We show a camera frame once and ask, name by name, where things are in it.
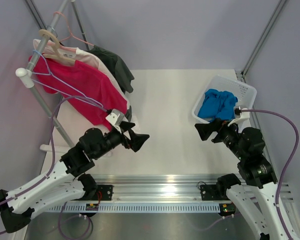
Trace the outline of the blue t shirt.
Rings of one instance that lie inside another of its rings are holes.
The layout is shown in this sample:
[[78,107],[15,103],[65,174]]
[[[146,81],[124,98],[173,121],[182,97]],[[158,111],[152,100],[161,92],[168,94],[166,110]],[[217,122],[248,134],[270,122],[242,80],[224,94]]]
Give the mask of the blue t shirt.
[[233,93],[210,88],[204,93],[204,100],[197,116],[201,119],[209,119],[209,122],[215,119],[233,120],[237,102],[238,98]]

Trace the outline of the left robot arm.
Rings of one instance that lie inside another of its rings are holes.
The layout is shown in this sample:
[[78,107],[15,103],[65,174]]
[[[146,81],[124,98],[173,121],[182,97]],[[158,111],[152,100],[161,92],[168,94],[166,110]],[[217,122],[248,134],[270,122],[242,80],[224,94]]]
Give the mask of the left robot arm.
[[0,190],[0,217],[8,234],[27,226],[31,220],[51,207],[72,201],[91,200],[97,195],[98,185],[87,173],[94,161],[122,145],[137,152],[149,139],[148,134],[112,129],[102,133],[88,129],[78,143],[60,160],[53,160],[46,172],[14,190]]

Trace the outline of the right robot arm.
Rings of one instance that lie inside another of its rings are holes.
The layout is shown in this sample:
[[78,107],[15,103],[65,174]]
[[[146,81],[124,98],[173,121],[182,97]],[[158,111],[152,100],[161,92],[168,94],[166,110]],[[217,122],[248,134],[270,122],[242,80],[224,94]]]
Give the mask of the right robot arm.
[[270,162],[263,155],[265,142],[261,131],[246,127],[239,131],[233,121],[219,118],[210,123],[194,125],[200,139],[223,143],[239,160],[237,168],[246,186],[253,192],[258,205],[247,195],[244,186],[234,174],[220,176],[215,184],[200,184],[203,201],[228,200],[239,210],[256,240],[298,240],[299,236],[286,212],[281,210],[281,182]]

